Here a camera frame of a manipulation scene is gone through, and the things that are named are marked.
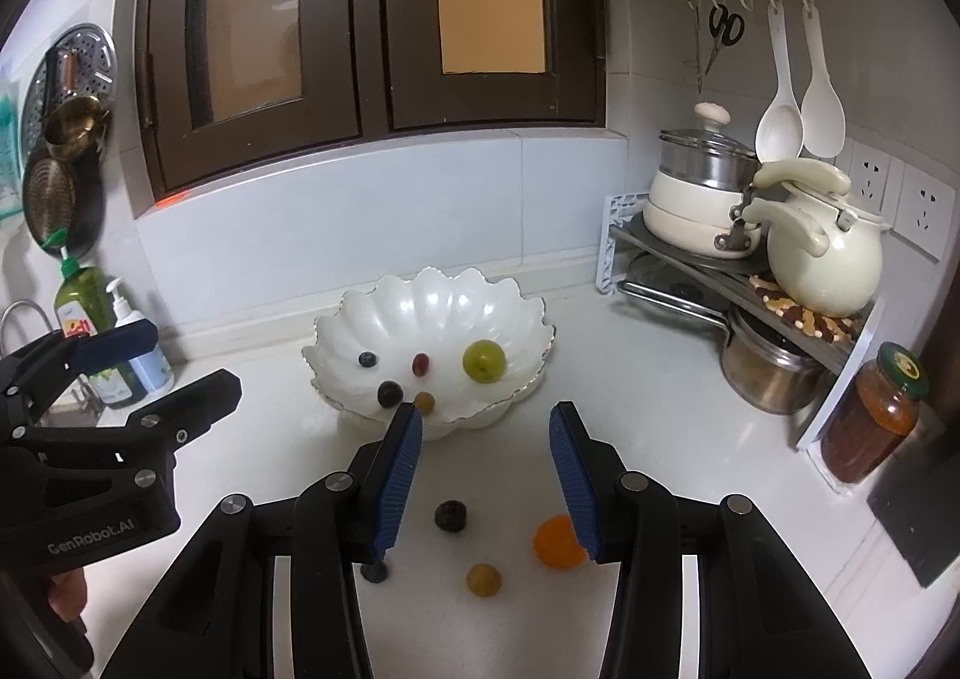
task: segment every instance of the human hand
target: human hand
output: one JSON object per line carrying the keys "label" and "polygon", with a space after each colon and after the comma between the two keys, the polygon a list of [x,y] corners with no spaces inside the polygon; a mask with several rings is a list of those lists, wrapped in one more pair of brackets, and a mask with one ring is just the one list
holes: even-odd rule
{"label": "human hand", "polygon": [[80,618],[80,612],[86,606],[86,577],[83,575],[83,569],[69,570],[66,573],[60,573],[50,579],[53,587],[47,599],[50,601],[50,608],[65,623],[73,623]]}

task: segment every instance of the teal object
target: teal object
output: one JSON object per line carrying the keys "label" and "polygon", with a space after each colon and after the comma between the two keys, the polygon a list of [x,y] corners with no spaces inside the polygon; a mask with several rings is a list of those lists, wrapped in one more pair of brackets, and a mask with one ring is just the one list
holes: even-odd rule
{"label": "teal object", "polygon": [[16,145],[16,102],[0,93],[0,221],[22,214],[20,153]]}

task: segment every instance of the cream pot handle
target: cream pot handle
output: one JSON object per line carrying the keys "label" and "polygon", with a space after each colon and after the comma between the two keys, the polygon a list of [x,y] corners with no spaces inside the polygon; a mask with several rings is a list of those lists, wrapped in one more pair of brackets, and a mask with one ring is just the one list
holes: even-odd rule
{"label": "cream pot handle", "polygon": [[822,257],[830,247],[827,233],[813,216],[784,203],[754,200],[740,215],[751,224],[770,222],[771,226],[783,229],[810,257]]}
{"label": "cream pot handle", "polygon": [[796,181],[821,194],[843,196],[850,192],[850,176],[820,160],[768,161],[754,173],[754,185],[766,189],[781,181]]}

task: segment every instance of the scissors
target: scissors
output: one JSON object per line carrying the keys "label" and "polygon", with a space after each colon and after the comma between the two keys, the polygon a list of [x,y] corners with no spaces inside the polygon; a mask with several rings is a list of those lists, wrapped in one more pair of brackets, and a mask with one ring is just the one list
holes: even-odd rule
{"label": "scissors", "polygon": [[714,5],[710,11],[710,34],[713,35],[713,50],[710,51],[710,60],[707,62],[707,69],[704,75],[709,75],[710,68],[716,61],[717,54],[720,53],[722,45],[737,45],[740,38],[743,37],[743,31],[746,29],[743,16],[738,13],[731,13],[726,5]]}

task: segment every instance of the black scissors handle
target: black scissors handle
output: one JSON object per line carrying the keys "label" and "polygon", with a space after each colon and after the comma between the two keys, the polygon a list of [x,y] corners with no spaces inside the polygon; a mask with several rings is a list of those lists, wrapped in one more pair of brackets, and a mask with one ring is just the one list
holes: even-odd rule
{"label": "black scissors handle", "polygon": [[747,25],[743,21],[743,16],[738,13],[731,13],[726,5],[714,5],[710,10],[710,34],[718,38],[723,45],[731,46],[740,42],[743,32]]}

